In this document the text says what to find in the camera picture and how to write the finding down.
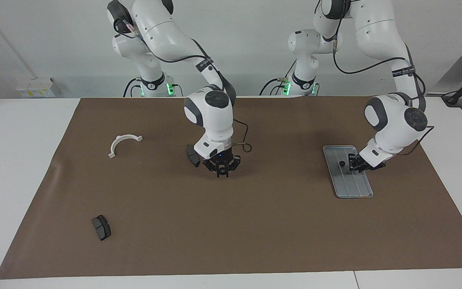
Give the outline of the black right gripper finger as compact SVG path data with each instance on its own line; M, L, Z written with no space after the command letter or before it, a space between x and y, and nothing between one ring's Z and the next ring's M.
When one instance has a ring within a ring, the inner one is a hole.
M241 157L233 157L233 159L226 165L226 177L229 177L229 172L236 170L240 163Z
M216 173L217 178L220 177L219 165L214 164L212 161L204 161L204 166L212 172Z

